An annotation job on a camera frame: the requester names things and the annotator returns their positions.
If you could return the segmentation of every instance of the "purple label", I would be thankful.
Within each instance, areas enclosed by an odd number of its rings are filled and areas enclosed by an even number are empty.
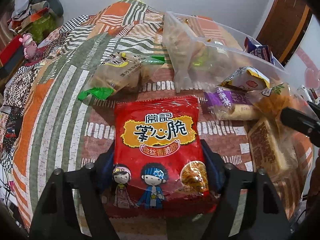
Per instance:
[[[223,90],[218,87],[217,91],[204,92],[204,97],[207,101],[207,106],[225,106],[229,107],[232,104],[252,105],[243,93],[235,91]]]

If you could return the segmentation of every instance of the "pink headband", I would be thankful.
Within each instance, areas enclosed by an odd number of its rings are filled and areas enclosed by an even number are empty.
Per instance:
[[[128,174],[129,174],[129,177],[131,178],[131,172],[130,172],[130,170],[128,169],[128,168],[126,168],[126,167],[123,167],[123,166],[119,166],[119,167],[115,167],[114,169],[113,169],[113,174],[115,174],[115,173],[117,173],[117,172],[127,172]]]

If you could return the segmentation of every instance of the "wrapped pastry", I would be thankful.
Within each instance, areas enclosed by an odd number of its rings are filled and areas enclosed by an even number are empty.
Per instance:
[[[204,92],[208,110],[218,120],[257,120],[261,111],[253,106],[246,94],[224,87]]]
[[[285,151],[281,150],[278,133],[266,117],[252,127],[248,133],[248,141],[253,170],[256,172],[259,168],[264,168],[271,181],[282,179],[297,168],[298,161],[292,144]]]
[[[312,118],[317,118],[308,103],[290,88],[288,83],[263,91],[252,91],[247,93],[249,101],[256,106],[269,120],[276,123],[278,133],[283,140],[291,136],[292,129],[284,126],[280,121],[282,109],[290,107],[307,114]]]
[[[162,60],[134,53],[111,54],[97,67],[78,99],[92,94],[105,100],[121,89],[137,92],[163,63]]]

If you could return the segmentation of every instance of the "snack wrapper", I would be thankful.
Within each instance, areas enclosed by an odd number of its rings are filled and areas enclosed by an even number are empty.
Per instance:
[[[92,94],[105,100],[121,89],[137,92],[163,64],[164,60],[134,53],[111,54],[97,67],[78,99],[82,100]]]
[[[270,88],[270,79],[253,67],[240,67],[219,86],[243,91]]]
[[[242,91],[215,87],[204,92],[209,112],[218,120],[258,120],[261,112],[253,106]]]
[[[312,118],[316,118],[316,114],[288,83],[248,92],[247,97],[265,116],[248,133],[254,169],[265,168],[272,181],[283,178],[297,168],[298,161],[294,150],[294,130],[282,124],[282,109],[290,107]]]
[[[254,45],[248,37],[244,40],[245,51],[274,64],[274,59],[268,45]]]
[[[198,113],[193,96],[116,105],[109,216],[181,216],[213,207]]]

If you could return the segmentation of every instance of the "cartoon boy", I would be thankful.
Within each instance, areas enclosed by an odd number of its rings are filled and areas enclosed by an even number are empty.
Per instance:
[[[147,189],[136,203],[140,206],[144,202],[144,208],[162,208],[164,196],[159,185],[168,180],[168,171],[160,163],[148,163],[141,169],[141,179],[148,185]]]

